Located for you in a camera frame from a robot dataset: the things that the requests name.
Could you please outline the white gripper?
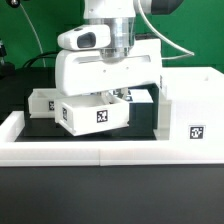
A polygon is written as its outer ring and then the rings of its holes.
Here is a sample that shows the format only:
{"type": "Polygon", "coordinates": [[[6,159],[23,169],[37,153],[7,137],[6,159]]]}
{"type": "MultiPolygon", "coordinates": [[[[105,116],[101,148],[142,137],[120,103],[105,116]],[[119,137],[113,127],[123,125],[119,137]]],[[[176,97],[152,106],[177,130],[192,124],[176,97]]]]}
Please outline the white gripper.
{"type": "Polygon", "coordinates": [[[65,96],[101,92],[103,103],[110,105],[114,100],[107,90],[119,89],[118,97],[129,101],[126,87],[158,84],[161,74],[161,41],[144,39],[137,40],[129,55],[116,63],[105,62],[98,50],[62,50],[56,58],[55,84],[65,96]]]}

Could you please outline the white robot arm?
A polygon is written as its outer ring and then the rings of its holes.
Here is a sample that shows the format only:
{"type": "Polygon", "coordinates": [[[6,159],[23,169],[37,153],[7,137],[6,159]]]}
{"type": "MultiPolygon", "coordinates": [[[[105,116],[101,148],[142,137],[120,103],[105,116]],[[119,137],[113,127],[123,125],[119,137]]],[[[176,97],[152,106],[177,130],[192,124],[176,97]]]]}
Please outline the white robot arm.
{"type": "Polygon", "coordinates": [[[85,24],[58,36],[57,90],[100,93],[159,81],[161,41],[135,38],[135,17],[167,15],[184,0],[84,0],[85,24]]]}

